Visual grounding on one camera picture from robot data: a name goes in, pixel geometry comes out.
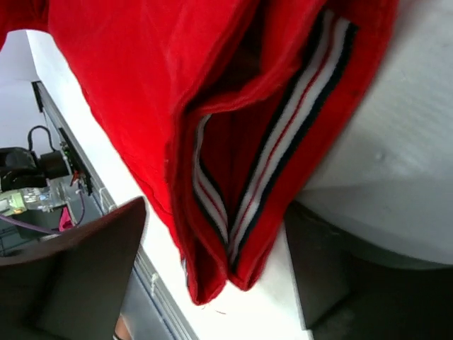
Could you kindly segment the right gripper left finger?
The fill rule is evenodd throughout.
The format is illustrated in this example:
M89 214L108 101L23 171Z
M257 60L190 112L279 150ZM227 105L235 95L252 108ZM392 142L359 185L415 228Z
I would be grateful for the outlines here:
M111 339L146 217L135 198L1 258L1 338Z

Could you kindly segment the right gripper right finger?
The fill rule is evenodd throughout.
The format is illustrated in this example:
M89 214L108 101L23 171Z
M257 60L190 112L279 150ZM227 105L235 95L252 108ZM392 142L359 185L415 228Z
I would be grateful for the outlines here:
M377 247L298 203L284 217L303 325L315 339L451 339L452 267Z

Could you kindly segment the red trousers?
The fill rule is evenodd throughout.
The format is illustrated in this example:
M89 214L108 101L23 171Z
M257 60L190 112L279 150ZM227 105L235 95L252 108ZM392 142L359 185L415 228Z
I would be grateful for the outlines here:
M178 247L192 301L259 279L363 99L397 1L2 1L49 33Z

